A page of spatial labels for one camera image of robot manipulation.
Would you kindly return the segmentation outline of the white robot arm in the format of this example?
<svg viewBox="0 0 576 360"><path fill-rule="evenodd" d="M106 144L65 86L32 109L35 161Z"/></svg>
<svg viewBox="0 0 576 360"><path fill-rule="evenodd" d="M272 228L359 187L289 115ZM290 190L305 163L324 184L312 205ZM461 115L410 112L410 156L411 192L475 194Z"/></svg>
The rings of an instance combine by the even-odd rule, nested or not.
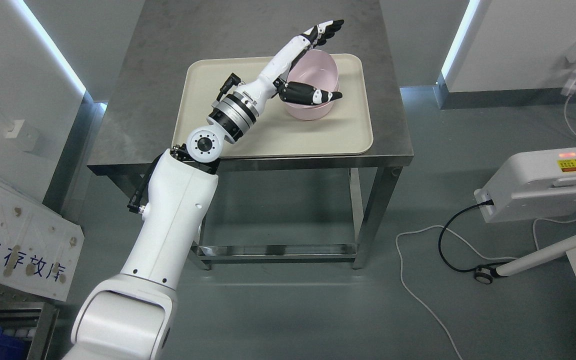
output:
<svg viewBox="0 0 576 360"><path fill-rule="evenodd" d="M169 338L178 307L176 286L218 184L215 163L225 142L249 130L275 95L259 75L214 104L208 125L192 130L179 149L158 158L142 210L142 228L118 275L87 296L71 331L67 360L156 360Z"/></svg>

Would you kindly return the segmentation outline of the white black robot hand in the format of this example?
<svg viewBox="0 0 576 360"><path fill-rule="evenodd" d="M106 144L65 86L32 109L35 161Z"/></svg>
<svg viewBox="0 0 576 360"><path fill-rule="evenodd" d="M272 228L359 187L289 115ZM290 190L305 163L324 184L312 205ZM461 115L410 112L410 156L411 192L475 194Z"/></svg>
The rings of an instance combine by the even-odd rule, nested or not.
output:
<svg viewBox="0 0 576 360"><path fill-rule="evenodd" d="M253 103L261 111L270 98L279 95L285 103L316 106L331 103L343 98L340 91L327 91L301 82L288 81L287 74L308 53L323 46L344 25L343 19L318 23L290 39L266 64L249 91Z"/></svg>

